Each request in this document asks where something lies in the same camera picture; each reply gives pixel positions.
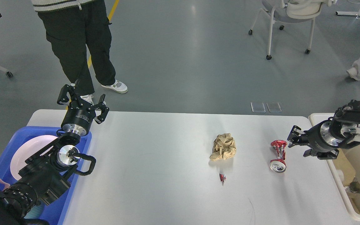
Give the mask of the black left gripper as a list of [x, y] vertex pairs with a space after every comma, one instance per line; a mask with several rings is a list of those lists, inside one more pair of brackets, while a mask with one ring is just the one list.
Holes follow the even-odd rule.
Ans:
[[[78, 80], [70, 85], [65, 84], [58, 95], [57, 104], [66, 105], [68, 107], [64, 120], [61, 123], [61, 129], [64, 132], [70, 132], [79, 136], [86, 136], [89, 133], [93, 120], [97, 124], [101, 124], [105, 121], [109, 107], [106, 106], [105, 94], [100, 96], [98, 104], [93, 106], [83, 100], [79, 94], [77, 94]], [[100, 109], [101, 114], [96, 116], [95, 110]]]

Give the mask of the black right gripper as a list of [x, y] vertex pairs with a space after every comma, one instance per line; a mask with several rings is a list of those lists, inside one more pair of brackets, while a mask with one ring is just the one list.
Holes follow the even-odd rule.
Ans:
[[337, 159], [340, 140], [331, 134], [330, 125], [330, 121], [322, 121], [306, 131], [294, 125], [287, 138], [288, 147], [309, 146], [310, 149], [304, 152], [303, 157], [313, 156], [320, 160]]

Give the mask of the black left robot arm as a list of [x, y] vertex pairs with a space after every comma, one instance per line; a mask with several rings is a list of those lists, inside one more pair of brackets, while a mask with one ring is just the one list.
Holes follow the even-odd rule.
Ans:
[[68, 109], [58, 136], [25, 160], [16, 183], [0, 190], [0, 225], [47, 225], [46, 220], [25, 216], [37, 203], [50, 205], [64, 195], [73, 174], [93, 172], [96, 159], [81, 153], [76, 145], [89, 133], [93, 121], [105, 121], [109, 108], [104, 99], [102, 94], [97, 104], [91, 104], [76, 93], [76, 86], [62, 87], [57, 104], [66, 104]]

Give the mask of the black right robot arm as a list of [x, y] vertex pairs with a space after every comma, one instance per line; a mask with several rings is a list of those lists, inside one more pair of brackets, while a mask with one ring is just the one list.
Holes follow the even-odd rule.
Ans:
[[293, 126], [287, 140], [288, 147], [308, 146], [304, 157], [336, 159], [340, 148], [351, 149], [360, 145], [360, 101], [351, 100], [338, 108], [332, 117], [309, 130]]

